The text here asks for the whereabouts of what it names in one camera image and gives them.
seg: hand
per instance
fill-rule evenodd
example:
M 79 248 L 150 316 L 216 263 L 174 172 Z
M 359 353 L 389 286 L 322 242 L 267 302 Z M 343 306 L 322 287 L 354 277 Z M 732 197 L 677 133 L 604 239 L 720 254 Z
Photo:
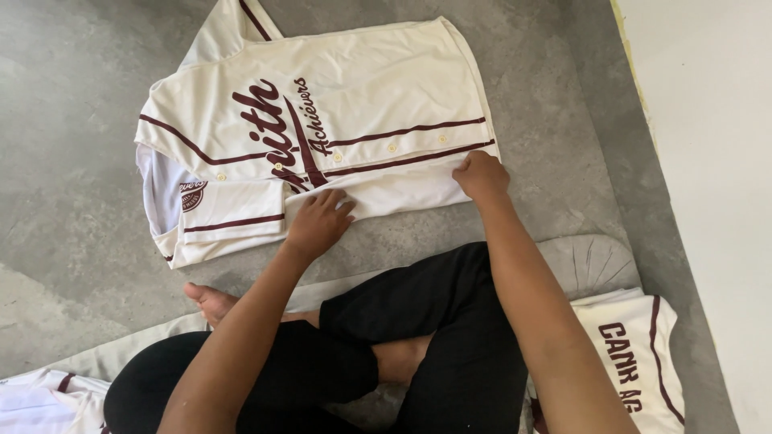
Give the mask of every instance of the hand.
M 510 174 L 499 159 L 484 151 L 472 151 L 453 171 L 453 179 L 477 205 L 481 202 L 496 201 L 502 196 L 509 198 L 506 186 L 510 184 Z
M 348 215 L 356 204 L 345 202 L 335 209 L 342 198 L 343 190 L 324 190 L 317 197 L 306 199 L 289 227 L 284 246 L 313 262 L 333 246 L 346 232 L 354 217 Z

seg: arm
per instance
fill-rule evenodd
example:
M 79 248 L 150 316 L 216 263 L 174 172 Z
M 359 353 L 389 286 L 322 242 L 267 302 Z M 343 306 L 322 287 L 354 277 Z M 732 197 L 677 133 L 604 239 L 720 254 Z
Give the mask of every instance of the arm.
M 159 434 L 235 432 L 236 418 L 268 358 L 295 285 L 353 220 L 348 215 L 353 202 L 335 209 L 344 196 L 341 190 L 325 190 L 303 204 L 276 256 L 180 378 Z
M 485 227 L 496 293 L 515 331 L 553 434 L 637 434 L 598 353 L 515 212 L 510 176 L 473 151 L 453 178 Z

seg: bare foot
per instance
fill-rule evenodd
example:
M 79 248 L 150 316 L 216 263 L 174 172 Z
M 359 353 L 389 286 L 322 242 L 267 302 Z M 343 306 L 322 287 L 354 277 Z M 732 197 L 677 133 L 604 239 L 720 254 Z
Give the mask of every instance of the bare foot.
M 426 356 L 434 334 L 373 345 L 378 360 L 378 382 L 410 385 L 413 375 Z
M 188 282 L 182 287 L 182 290 L 186 296 L 196 302 L 198 308 L 201 309 L 201 316 L 206 318 L 212 328 L 217 327 L 222 318 L 239 301 L 238 297 L 206 285 Z
M 319 328 L 319 309 L 309 310 L 307 312 L 292 312 L 291 314 L 285 313 L 282 315 L 283 323 L 297 320 L 306 320 L 314 327 Z

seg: person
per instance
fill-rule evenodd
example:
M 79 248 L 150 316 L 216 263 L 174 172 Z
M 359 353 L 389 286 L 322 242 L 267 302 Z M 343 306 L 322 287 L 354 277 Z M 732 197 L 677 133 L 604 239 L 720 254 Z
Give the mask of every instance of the person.
M 514 432 L 530 372 L 551 434 L 637 433 L 589 337 L 521 224 L 499 161 L 453 178 L 486 242 L 389 270 L 314 312 L 284 314 L 350 225 L 339 190 L 309 198 L 244 297 L 189 283 L 214 327 L 138 354 L 104 403 L 113 434 L 362 432 L 321 408 L 409 385 L 390 432 Z

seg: white wall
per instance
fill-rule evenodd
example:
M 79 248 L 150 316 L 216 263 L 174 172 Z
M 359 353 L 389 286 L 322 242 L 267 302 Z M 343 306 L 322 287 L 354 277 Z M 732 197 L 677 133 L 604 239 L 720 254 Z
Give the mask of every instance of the white wall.
M 740 431 L 772 433 L 772 0 L 615 8 Z

